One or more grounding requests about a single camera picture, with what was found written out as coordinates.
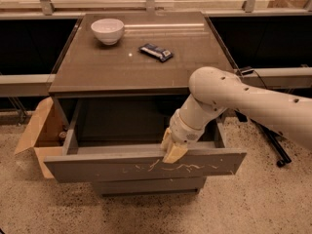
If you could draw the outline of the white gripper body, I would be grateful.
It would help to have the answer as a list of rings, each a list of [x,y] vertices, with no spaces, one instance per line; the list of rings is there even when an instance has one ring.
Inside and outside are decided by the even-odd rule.
[[[169,129],[171,131],[173,141],[179,144],[197,142],[204,133],[203,129],[196,130],[185,124],[179,115],[178,109],[170,119]]]

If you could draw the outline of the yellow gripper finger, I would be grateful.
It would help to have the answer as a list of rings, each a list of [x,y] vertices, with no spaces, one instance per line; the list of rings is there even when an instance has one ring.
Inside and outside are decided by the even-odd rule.
[[[161,149],[168,152],[172,144],[172,132],[167,128],[164,132],[163,139],[161,142]]]
[[[166,154],[163,158],[163,162],[173,164],[186,154],[188,148],[186,144],[170,142],[164,147],[164,150],[166,151]]]

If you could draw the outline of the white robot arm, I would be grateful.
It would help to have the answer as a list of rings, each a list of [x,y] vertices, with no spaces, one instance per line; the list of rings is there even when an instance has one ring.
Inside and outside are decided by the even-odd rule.
[[[172,164],[203,135],[208,123],[234,109],[302,147],[312,148],[312,99],[247,85],[230,72],[201,67],[189,78],[190,95],[165,130],[163,161]]]

